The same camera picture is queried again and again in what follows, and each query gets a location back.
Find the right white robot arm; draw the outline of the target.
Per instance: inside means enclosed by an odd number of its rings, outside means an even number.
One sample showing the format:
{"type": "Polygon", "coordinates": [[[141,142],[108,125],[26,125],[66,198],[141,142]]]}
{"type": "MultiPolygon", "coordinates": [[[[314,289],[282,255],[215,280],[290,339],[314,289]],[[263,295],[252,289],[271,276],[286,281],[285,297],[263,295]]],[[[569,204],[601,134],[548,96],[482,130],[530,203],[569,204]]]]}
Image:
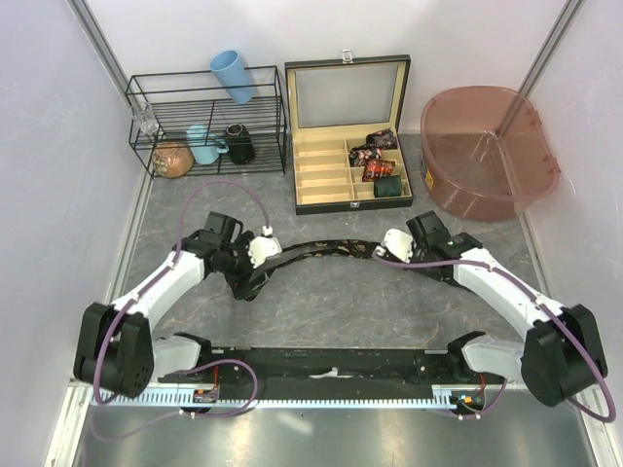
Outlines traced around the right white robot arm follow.
{"type": "Polygon", "coordinates": [[[520,341],[471,332],[454,341],[448,376],[460,383],[479,373],[517,380],[547,407],[555,407],[605,380],[607,364],[593,313],[539,293],[504,268],[468,233],[452,235],[433,211],[408,221],[412,264],[430,277],[468,289],[499,313],[520,341]]]}

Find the dark floral necktie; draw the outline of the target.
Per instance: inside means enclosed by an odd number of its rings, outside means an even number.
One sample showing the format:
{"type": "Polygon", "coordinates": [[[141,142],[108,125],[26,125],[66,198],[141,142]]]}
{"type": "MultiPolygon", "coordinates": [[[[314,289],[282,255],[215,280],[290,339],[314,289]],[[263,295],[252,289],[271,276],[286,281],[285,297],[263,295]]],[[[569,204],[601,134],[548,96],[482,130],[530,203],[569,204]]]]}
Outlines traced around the dark floral necktie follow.
{"type": "Polygon", "coordinates": [[[336,256],[359,260],[372,260],[380,243],[361,239],[315,240],[285,247],[277,256],[256,269],[266,272],[270,278],[278,269],[285,268],[307,258],[336,256]]]}

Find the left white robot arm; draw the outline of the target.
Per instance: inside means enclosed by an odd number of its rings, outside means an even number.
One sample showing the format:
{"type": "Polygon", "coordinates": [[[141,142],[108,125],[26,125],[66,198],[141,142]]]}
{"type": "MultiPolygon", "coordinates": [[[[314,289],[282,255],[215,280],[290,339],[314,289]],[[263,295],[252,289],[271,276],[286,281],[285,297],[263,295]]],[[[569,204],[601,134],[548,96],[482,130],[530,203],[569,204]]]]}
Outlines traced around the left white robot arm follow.
{"type": "Polygon", "coordinates": [[[250,297],[268,278],[261,266],[280,252],[271,228],[256,235],[233,217],[209,214],[204,227],[175,244],[138,286],[109,305],[87,307],[74,378],[92,384],[96,396],[107,390],[130,398],[170,374],[182,373],[192,382],[206,381],[214,368],[209,341],[188,333],[155,341],[156,325],[213,273],[224,276],[236,299],[250,297]]]}

